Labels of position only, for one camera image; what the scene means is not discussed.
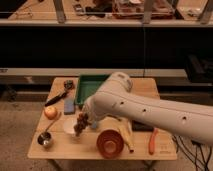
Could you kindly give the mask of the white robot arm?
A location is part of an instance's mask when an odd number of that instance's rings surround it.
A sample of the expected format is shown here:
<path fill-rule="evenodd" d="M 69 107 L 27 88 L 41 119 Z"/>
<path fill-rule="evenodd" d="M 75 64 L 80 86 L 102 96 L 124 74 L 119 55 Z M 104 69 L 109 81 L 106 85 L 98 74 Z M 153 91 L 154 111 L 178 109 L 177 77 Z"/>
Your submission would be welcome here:
<path fill-rule="evenodd" d="M 213 107 L 161 100 L 131 93 L 133 82 L 123 72 L 114 72 L 88 97 L 83 113 L 88 122 L 108 114 L 125 117 L 213 147 Z"/>

